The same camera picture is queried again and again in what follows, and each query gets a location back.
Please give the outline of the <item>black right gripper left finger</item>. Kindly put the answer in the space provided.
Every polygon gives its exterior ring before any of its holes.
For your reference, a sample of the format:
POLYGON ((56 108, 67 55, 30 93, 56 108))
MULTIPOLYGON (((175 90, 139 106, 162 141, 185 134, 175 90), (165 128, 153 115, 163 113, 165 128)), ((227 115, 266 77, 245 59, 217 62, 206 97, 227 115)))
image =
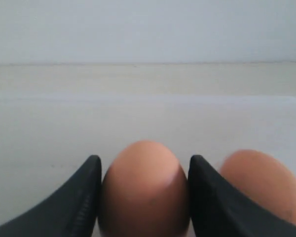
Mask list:
POLYGON ((102 164, 90 156, 51 196, 0 226, 0 237, 90 237, 101 195, 102 164))

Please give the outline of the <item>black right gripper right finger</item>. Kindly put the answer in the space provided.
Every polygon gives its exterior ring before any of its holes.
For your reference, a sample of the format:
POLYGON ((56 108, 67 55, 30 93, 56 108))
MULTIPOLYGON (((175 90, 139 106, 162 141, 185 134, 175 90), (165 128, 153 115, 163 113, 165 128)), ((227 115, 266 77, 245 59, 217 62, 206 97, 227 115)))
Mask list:
POLYGON ((296 237, 296 226, 250 200, 201 155, 188 170, 190 217, 197 237, 296 237))

